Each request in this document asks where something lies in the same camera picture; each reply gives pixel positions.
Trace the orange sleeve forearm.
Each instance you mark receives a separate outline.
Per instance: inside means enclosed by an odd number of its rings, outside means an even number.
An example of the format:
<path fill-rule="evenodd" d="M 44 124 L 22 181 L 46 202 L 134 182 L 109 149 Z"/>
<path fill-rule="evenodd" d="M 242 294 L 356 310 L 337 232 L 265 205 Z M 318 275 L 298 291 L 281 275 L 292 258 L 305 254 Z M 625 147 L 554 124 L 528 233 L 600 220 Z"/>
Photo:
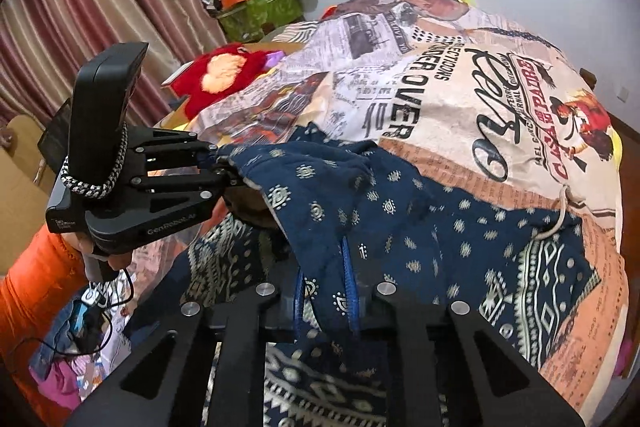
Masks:
<path fill-rule="evenodd" d="M 48 426 L 70 415 L 42 395 L 29 373 L 29 360 L 53 320 L 87 284 L 81 253 L 42 227 L 1 281 L 1 356 L 17 388 Z"/>

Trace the left hand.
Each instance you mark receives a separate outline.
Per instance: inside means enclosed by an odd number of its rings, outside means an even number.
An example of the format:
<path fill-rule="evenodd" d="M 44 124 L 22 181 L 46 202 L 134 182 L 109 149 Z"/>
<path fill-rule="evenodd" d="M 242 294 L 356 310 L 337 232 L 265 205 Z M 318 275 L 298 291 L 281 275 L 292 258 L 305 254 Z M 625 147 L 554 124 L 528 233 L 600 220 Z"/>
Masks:
<path fill-rule="evenodd" d="M 115 271 L 126 269 L 132 260 L 132 252 L 125 254 L 103 256 L 99 253 L 98 248 L 94 245 L 92 238 L 82 232 L 63 233 L 61 235 L 63 241 L 75 251 L 79 251 L 86 257 L 93 257 L 106 261 L 108 265 Z"/>

